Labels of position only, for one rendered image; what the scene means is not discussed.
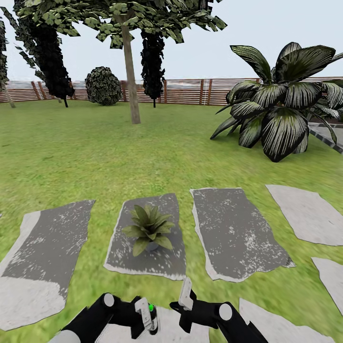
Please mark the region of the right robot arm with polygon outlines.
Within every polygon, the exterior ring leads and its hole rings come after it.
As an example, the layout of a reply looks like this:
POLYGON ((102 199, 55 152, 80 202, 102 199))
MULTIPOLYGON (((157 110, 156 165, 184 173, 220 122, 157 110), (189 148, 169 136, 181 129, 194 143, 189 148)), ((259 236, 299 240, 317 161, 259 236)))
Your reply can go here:
POLYGON ((240 313, 230 303, 208 303, 197 300, 191 290, 189 277, 183 280, 179 301, 170 303, 171 309, 180 313, 179 326, 187 333, 192 323, 219 329, 228 343, 269 343, 256 325, 245 323, 240 313))

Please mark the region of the insectifuge atomizer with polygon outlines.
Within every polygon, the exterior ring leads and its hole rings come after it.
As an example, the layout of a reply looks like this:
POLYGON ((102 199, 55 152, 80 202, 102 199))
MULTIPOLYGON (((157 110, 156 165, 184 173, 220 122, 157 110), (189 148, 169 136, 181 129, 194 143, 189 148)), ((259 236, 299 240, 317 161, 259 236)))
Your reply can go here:
POLYGON ((157 310, 152 304, 149 305, 150 315, 152 317, 152 329, 150 330, 151 335, 156 335, 158 332, 158 322, 157 322, 157 310))

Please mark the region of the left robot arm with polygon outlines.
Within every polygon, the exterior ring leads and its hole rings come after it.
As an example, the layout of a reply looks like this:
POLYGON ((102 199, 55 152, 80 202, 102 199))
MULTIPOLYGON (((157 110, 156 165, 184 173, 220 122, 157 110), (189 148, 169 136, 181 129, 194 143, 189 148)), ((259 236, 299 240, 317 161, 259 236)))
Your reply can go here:
POLYGON ((131 327, 131 338, 137 339, 144 329, 152 329, 152 317, 146 297, 131 302, 104 293, 88 309, 86 306, 48 343, 95 343, 107 324, 131 327))

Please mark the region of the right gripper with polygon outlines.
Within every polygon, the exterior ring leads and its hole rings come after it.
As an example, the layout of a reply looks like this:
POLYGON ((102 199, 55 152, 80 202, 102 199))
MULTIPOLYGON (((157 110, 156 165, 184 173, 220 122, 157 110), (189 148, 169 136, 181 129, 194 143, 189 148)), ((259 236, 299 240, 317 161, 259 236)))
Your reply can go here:
POLYGON ((177 301, 169 304, 171 309, 181 314, 179 326, 187 333, 191 332, 192 323, 198 323, 205 326, 205 324, 202 322, 202 306, 205 301, 197 300, 196 294, 193 292, 193 290, 190 292, 190 299, 193 300, 193 307, 191 311, 184 310, 177 301))

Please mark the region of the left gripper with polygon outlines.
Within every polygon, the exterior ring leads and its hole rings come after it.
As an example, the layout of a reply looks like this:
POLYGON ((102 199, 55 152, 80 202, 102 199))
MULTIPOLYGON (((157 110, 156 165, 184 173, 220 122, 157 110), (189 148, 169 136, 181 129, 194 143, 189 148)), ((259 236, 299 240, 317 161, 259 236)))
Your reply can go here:
POLYGON ((131 338, 137 339, 137 337, 142 333, 145 329, 144 324, 142 322, 142 316, 135 311, 135 303, 139 301, 141 297, 136 296, 134 300, 131 302, 126 302, 127 304, 127 314, 122 322, 122 326, 131 327, 131 338))

